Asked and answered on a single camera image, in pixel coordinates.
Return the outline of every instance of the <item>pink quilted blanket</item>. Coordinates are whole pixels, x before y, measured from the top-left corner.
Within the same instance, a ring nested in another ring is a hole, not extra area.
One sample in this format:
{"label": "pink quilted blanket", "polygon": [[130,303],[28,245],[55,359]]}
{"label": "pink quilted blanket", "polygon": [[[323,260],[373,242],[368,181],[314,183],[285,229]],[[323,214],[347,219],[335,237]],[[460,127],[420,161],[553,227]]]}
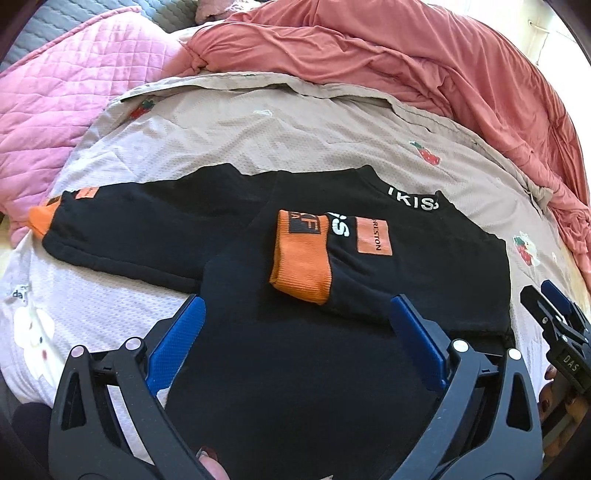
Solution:
{"label": "pink quilted blanket", "polygon": [[0,210],[11,242],[106,104],[146,82],[192,74],[183,45],[125,7],[98,15],[0,74]]}
{"label": "pink quilted blanket", "polygon": [[471,129],[554,192],[550,208],[591,288],[589,190],[574,126],[537,68],[487,26],[420,0],[277,0],[188,45],[213,72],[353,83]]}

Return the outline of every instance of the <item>orange label patch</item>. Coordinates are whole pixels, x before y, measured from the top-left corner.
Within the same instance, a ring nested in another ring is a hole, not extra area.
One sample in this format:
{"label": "orange label patch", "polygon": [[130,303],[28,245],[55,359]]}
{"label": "orange label patch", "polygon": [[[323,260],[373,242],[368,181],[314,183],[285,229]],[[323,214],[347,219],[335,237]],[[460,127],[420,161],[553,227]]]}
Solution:
{"label": "orange label patch", "polygon": [[392,255],[392,245],[385,220],[357,218],[357,251],[360,254]]}
{"label": "orange label patch", "polygon": [[88,187],[87,189],[81,189],[76,193],[76,200],[78,199],[91,199],[94,198],[96,192],[99,191],[98,187]]}

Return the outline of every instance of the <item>cartoon print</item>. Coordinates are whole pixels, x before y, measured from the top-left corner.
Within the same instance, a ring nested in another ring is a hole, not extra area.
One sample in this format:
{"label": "cartoon print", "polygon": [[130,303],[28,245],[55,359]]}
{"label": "cartoon print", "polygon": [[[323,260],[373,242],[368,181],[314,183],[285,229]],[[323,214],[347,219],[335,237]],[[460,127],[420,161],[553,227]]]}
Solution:
{"label": "cartoon print", "polygon": [[439,165],[439,162],[441,162],[441,158],[439,158],[436,155],[433,155],[431,152],[429,152],[428,149],[423,147],[419,142],[410,142],[410,144],[418,150],[418,152],[422,156],[423,160],[426,161],[427,163],[430,163],[433,166],[437,166],[437,165]]}
{"label": "cartoon print", "polygon": [[45,377],[57,388],[64,370],[64,359],[52,342],[56,324],[44,310],[29,300],[14,313],[14,341],[24,350],[25,363],[35,380]]}
{"label": "cartoon print", "polygon": [[152,100],[146,99],[139,104],[139,107],[137,107],[133,112],[129,114],[128,118],[130,120],[136,120],[143,114],[148,113],[154,107],[154,105],[155,103]]}
{"label": "cartoon print", "polygon": [[519,232],[519,235],[513,237],[513,243],[528,267],[537,267],[540,264],[538,250],[527,233]]}

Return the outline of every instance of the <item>orange cuff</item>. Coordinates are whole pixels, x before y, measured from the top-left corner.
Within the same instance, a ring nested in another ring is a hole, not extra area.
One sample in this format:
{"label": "orange cuff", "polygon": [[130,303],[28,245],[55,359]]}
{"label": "orange cuff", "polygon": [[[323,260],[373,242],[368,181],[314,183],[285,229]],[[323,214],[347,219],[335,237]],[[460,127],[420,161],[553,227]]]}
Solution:
{"label": "orange cuff", "polygon": [[48,200],[45,206],[33,207],[29,210],[28,227],[33,230],[35,236],[41,240],[49,231],[51,222],[61,204],[61,196]]}
{"label": "orange cuff", "polygon": [[328,228],[326,215],[280,210],[271,285],[300,300],[326,303],[332,282],[326,249]]}

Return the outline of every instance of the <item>white cartoon character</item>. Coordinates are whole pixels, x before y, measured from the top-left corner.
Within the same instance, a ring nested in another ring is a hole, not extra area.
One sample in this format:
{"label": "white cartoon character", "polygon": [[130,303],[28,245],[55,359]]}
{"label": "white cartoon character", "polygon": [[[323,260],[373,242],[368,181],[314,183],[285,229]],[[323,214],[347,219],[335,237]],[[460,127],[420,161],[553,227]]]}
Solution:
{"label": "white cartoon character", "polygon": [[24,350],[25,363],[35,380],[43,376],[57,388],[64,370],[64,359],[52,342],[56,324],[47,312],[27,306],[14,313],[14,341]]}

